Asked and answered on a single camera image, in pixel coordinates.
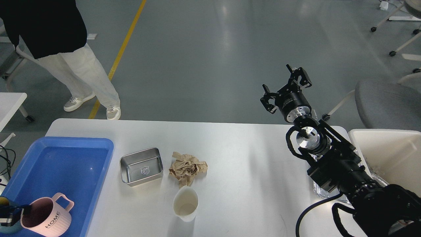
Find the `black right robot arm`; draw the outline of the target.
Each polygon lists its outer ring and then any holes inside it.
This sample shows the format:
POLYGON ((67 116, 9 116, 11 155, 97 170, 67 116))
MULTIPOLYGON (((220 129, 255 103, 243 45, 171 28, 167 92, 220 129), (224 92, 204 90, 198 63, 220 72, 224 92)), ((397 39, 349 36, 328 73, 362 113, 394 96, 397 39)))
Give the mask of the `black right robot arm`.
POLYGON ((396 184, 385 187, 372 179, 356 147, 323 120, 313 118, 312 108, 301 87, 311 87, 307 72, 291 68, 288 83, 277 92, 267 85, 260 102, 274 114, 281 111, 286 122, 293 126, 286 132, 286 144, 293 156, 307 161, 308 176, 327 192, 338 189, 338 194, 307 207, 296 222, 296 236, 304 216, 313 208, 346 196, 351 207, 334 203, 331 211, 335 226, 343 237, 349 237, 339 210, 352 215, 368 237, 419 237, 421 232, 420 197, 396 184))

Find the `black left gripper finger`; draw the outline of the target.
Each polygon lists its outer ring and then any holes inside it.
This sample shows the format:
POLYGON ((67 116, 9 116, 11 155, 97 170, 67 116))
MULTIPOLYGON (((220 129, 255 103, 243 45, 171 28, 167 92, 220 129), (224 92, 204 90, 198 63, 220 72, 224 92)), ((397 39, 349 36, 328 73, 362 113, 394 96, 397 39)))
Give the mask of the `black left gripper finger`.
POLYGON ((4 227, 21 227, 21 214, 3 215, 0 217, 0 224, 4 227))
POLYGON ((32 205, 20 205, 20 206, 12 206, 12 205, 1 205, 0 206, 0 214, 1 215, 10 215, 18 210, 21 210, 24 215, 29 214, 31 212, 32 205))

